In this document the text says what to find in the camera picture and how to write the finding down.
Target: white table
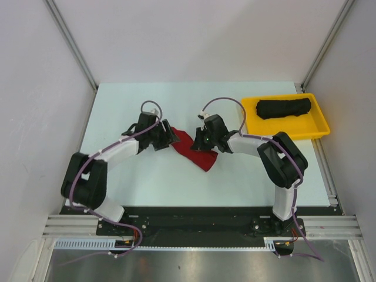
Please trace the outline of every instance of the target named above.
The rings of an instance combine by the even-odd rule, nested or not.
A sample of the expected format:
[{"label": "white table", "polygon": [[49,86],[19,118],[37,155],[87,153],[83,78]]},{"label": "white table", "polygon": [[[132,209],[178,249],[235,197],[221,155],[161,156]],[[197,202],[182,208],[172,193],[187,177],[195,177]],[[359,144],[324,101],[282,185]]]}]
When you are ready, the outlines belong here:
[{"label": "white table", "polygon": [[[163,118],[194,139],[196,127],[202,124],[197,114],[213,98],[240,100],[292,93],[296,93],[293,82],[103,83],[81,152],[93,153],[118,140],[137,122],[145,100],[159,103]],[[152,108],[146,105],[145,110]],[[221,115],[229,130],[240,126],[240,109],[234,102],[214,102],[207,112]],[[298,206],[329,206],[312,142],[296,144],[309,164],[299,188]],[[257,157],[221,153],[206,173],[172,147],[155,152],[150,146],[109,172],[108,196],[124,206],[272,206],[274,184]]]}]

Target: plastic container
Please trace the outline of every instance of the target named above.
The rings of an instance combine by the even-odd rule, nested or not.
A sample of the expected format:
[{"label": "plastic container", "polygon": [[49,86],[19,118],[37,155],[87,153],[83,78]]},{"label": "plastic container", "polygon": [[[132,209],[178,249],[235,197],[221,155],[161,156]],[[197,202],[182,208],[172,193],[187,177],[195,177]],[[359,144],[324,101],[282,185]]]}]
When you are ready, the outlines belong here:
[{"label": "plastic container", "polygon": [[[262,119],[256,114],[259,100],[294,100],[309,98],[312,107],[306,115],[286,116],[276,119]],[[330,128],[312,93],[249,97],[243,98],[241,104],[246,109],[246,127],[249,134],[274,135],[279,131],[286,132],[292,139],[316,139],[330,133]]]}]

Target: cable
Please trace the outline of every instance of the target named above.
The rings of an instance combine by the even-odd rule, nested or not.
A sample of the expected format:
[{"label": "cable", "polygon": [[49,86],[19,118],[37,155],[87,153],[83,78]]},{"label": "cable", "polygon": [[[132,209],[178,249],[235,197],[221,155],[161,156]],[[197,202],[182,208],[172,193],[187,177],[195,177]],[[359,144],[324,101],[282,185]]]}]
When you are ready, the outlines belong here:
[{"label": "cable", "polygon": [[242,136],[242,137],[247,137],[247,138],[254,138],[254,139],[259,139],[259,140],[266,140],[268,142],[271,142],[273,143],[274,145],[276,145],[284,154],[285,156],[288,158],[288,160],[291,162],[291,164],[294,166],[296,172],[298,173],[299,175],[299,179],[300,181],[298,183],[296,183],[293,187],[294,189],[294,197],[293,197],[293,205],[291,207],[291,213],[293,215],[293,220],[294,220],[294,223],[300,233],[300,235],[302,236],[303,240],[305,241],[305,243],[309,246],[309,248],[311,249],[311,251],[315,254],[312,255],[312,254],[302,254],[302,253],[297,253],[297,254],[291,254],[291,255],[287,255],[287,256],[280,256],[277,251],[276,251],[276,255],[278,255],[278,258],[279,257],[292,257],[292,256],[296,256],[296,257],[312,257],[314,259],[317,259],[317,260],[320,260],[322,262],[324,262],[324,259],[320,256],[320,254],[318,253],[318,251],[315,249],[315,247],[311,244],[311,242],[308,241],[308,239],[306,238],[306,235],[304,235],[303,231],[299,228],[299,224],[298,224],[298,221],[296,219],[296,216],[295,216],[295,207],[296,207],[296,201],[297,201],[297,196],[298,196],[298,187],[303,183],[303,174],[301,172],[301,170],[299,169],[298,165],[296,164],[296,162],[293,160],[293,158],[290,156],[290,154],[287,153],[287,151],[278,143],[276,142],[275,140],[273,140],[272,138],[269,138],[269,137],[264,137],[264,136],[259,136],[259,135],[251,135],[251,134],[243,134],[243,132],[241,132],[244,124],[246,123],[246,118],[247,118],[247,113],[246,113],[246,110],[244,108],[244,106],[238,101],[238,100],[235,100],[233,98],[230,98],[230,97],[219,97],[219,98],[215,98],[213,100],[210,100],[205,106],[204,108],[202,109],[202,111],[204,112],[205,109],[208,107],[208,105],[210,105],[211,103],[213,103],[214,101],[217,101],[217,100],[231,100],[231,101],[234,101],[235,103],[237,103],[241,109],[243,110],[243,113],[244,113],[244,117],[243,117],[243,122],[241,123],[241,126],[239,128],[239,135]]},{"label": "cable", "polygon": [[[89,163],[90,163],[93,159],[95,159],[96,157],[98,157],[98,156],[101,155],[102,153],[107,152],[108,150],[112,149],[113,147],[117,146],[118,144],[121,144],[121,143],[123,143],[123,142],[125,142],[125,141],[128,141],[128,140],[130,140],[130,139],[132,139],[132,138],[134,138],[134,137],[136,137],[136,136],[139,136],[139,135],[141,135],[141,134],[144,134],[145,132],[149,131],[149,130],[152,129],[153,127],[157,126],[158,123],[161,121],[162,116],[163,116],[162,108],[161,108],[161,107],[158,105],[158,103],[156,103],[155,101],[147,100],[147,101],[143,102],[143,103],[141,104],[141,112],[143,112],[143,107],[144,107],[144,105],[147,104],[147,103],[152,103],[152,104],[154,104],[154,105],[156,105],[156,106],[158,107],[159,112],[160,112],[160,116],[157,117],[157,121],[156,121],[153,125],[149,126],[148,128],[146,128],[146,129],[144,129],[144,130],[142,130],[142,131],[140,131],[140,132],[137,132],[137,133],[135,133],[135,134],[133,134],[133,135],[131,135],[131,136],[126,136],[126,137],[124,137],[123,139],[120,139],[120,140],[118,140],[117,142],[112,143],[111,145],[105,147],[104,149],[102,149],[102,150],[96,152],[94,155],[92,155],[92,156],[90,156],[90,157],[88,158],[88,160],[83,164],[83,166],[82,166],[82,167],[79,169],[79,171],[77,172],[77,175],[76,175],[76,177],[75,177],[75,179],[74,179],[74,181],[73,181],[73,183],[72,183],[72,186],[71,186],[71,188],[70,188],[70,192],[69,192],[69,204],[70,204],[70,206],[71,206],[72,209],[74,209],[74,210],[82,210],[82,209],[77,208],[77,207],[75,207],[75,206],[73,205],[73,195],[74,195],[74,192],[75,192],[75,189],[76,189],[77,182],[78,182],[78,180],[79,180],[80,177],[81,177],[81,174],[83,173],[83,171],[87,168],[87,166],[89,165]],[[133,251],[135,248],[137,248],[137,247],[141,244],[141,242],[142,242],[142,238],[143,238],[143,236],[142,236],[142,232],[141,232],[141,230],[138,229],[136,226],[133,226],[133,225],[130,225],[130,224],[126,224],[126,223],[120,223],[120,222],[112,221],[112,220],[110,220],[110,219],[107,219],[107,218],[105,218],[105,217],[102,217],[101,215],[97,214],[97,213],[96,213],[95,211],[93,211],[93,210],[89,210],[88,212],[91,213],[91,214],[94,215],[94,216],[97,216],[97,217],[99,217],[99,218],[103,218],[104,221],[106,221],[106,222],[108,222],[108,223],[110,223],[110,224],[117,225],[117,226],[122,226],[122,227],[127,227],[127,228],[131,228],[131,229],[133,229],[133,230],[136,230],[136,231],[140,234],[140,238],[139,238],[139,240],[137,241],[137,243],[136,243],[133,247],[131,247],[129,250],[127,250],[126,252],[124,252],[124,253],[122,253],[122,254],[117,254],[117,255],[115,255],[115,258],[116,258],[116,257],[123,257],[123,256],[127,255],[129,252]],[[76,258],[76,259],[74,259],[74,260],[71,260],[71,261],[65,262],[65,263],[63,263],[63,264],[60,264],[60,266],[65,266],[65,265],[67,265],[67,264],[70,264],[70,263],[73,263],[73,262],[79,261],[79,260],[81,260],[81,259],[85,259],[85,258],[87,258],[87,257],[93,256],[93,255],[95,255],[95,254],[104,254],[104,253],[105,253],[105,254],[108,254],[108,253],[106,253],[106,252],[102,252],[102,251],[101,251],[101,252],[96,252],[96,253],[88,254],[88,255],[85,255],[85,256],[83,256],[83,257]]]}]

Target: white wall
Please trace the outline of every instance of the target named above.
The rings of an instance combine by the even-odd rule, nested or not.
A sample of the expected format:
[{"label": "white wall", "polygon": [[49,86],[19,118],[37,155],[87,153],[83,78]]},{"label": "white wall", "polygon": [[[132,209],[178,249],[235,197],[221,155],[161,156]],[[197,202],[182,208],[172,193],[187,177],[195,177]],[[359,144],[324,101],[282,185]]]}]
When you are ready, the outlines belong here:
[{"label": "white wall", "polygon": [[0,3],[0,281],[47,215],[93,93],[42,0]]},{"label": "white wall", "polygon": [[57,0],[97,82],[301,82],[344,0]]},{"label": "white wall", "polygon": [[357,1],[308,86],[331,126],[323,139],[347,214],[376,265],[376,1]]}]

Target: folded black cloth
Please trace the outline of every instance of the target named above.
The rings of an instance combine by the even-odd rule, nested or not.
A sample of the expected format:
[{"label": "folded black cloth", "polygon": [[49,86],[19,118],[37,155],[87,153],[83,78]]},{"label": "folded black cloth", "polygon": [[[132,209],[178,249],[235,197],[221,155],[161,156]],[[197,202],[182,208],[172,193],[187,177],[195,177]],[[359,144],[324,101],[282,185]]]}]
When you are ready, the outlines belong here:
[{"label": "folded black cloth", "polygon": [[256,112],[262,119],[284,118],[285,116],[300,116],[311,109],[309,98],[297,100],[260,100]]}]

